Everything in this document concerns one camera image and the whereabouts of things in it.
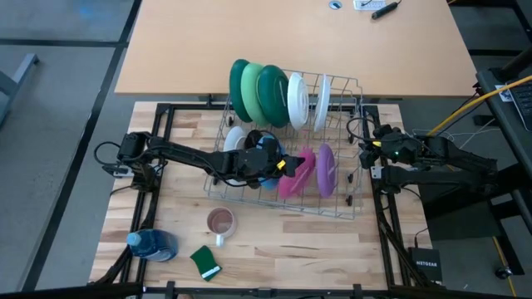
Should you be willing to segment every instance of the white plate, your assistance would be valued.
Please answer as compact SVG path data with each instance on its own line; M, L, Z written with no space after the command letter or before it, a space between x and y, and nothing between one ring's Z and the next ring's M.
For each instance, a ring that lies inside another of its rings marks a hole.
M308 120L308 91L305 80L296 72L288 82L288 115L295 130L300 130Z
M227 133L227 137L225 137L224 151L243 150L244 142L247 136L248 132L246 132L246 130L244 130L242 127L235 126L229 131L229 133ZM233 185L246 184L246 182L238 182L234 179L229 179L228 182Z
M319 87L318 104L316 105L316 115L314 116L314 132L325 127L327 119L327 109L329 107L329 98L331 97L331 83L327 75L323 74L322 84Z

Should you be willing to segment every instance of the plastic water bottle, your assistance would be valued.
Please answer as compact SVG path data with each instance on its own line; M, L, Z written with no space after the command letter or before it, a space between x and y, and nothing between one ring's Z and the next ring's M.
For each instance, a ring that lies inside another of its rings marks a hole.
M129 233L126 242L134 256L150 261L164 262L177 255L177 238L160 229Z

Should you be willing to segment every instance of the green plate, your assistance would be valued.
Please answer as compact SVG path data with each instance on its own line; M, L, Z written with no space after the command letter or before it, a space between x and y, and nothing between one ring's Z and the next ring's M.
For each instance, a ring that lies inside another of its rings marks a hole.
M256 63L249 63L242 72L242 81L240 82L240 91L242 100L251 119L260 126L268 125L268 120L264 116L263 109L260 107L259 97L257 96L257 80L263 66Z
M242 81L242 72L244 68L249 64L249 61L245 59L238 59L233 63L231 72L229 74L229 95L231 96L231 103L233 104L234 112L243 122L251 122L244 102L242 101L242 92L240 91L240 82Z
M284 71L276 66L265 66L259 74L257 89L266 119L273 126L283 128L290 121L287 106L288 78Z

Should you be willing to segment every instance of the light wood desk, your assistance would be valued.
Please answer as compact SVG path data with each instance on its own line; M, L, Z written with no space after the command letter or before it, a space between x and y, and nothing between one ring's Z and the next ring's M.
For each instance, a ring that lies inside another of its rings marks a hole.
M136 103L129 131L150 131L156 104ZM379 105L379 112L383 124L402 127L397 105ZM177 110L170 141L212 150L221 114L222 111L212 110ZM155 228L176 234L180 251L169 262L148 262L145 284L164 287L167 281L176 281L177 287L198 288L350 289L356 283L364 290L386 290L375 205L369 174L365 175L362 214L354 220L341 220L207 199L203 190L205 172L170 162L163 176ZM115 188L130 183L119 179ZM92 281L103 276L124 248L136 195L135 190L127 189L111 197L92 266ZM233 210L238 222L235 235L225 241L223 248L214 246L215 237L206 223L209 211L219 206ZM410 192L401 192L397 195L397 211L405 246L412 246L415 233L426 228L421 201ZM431 247L427 231L420 233L418 240L420 246ZM203 245L211 248L223 268L210 282L200 277L189 258ZM399 284L397 255L392 246L390 250ZM137 263L135 258L130 277L135 277Z
M355 77L367 96L474 93L475 67L445 0L404 0L376 21L342 4L144 1L115 92L227 94L230 67L244 58Z

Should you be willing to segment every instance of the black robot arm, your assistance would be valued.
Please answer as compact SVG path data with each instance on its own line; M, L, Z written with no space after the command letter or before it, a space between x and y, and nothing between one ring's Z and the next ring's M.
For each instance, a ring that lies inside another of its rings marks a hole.
M246 183L239 187L248 185L258 188L259 178L293 177L295 169L304 162L304 158L280 154L279 149L276 139L264 139L260 149L251 146L249 149L210 153L153 137L146 132L133 132L126 134L122 140L116 156L117 165L107 165L104 169L115 173L120 172L120 166L127 166L134 174L133 185L148 191L158 184L156 171L150 166L151 160L167 159L203 169L227 184L233 179Z
M457 185L470 191L490 192L497 175L496 160L458 149L451 141L439 136L409 136L398 128L383 125L373 131L374 140L360 144L362 167L372 170L385 192L399 193L408 184ZM375 160L384 157L392 163L408 164L402 168L375 166ZM443 171L434 166L451 165L456 171Z

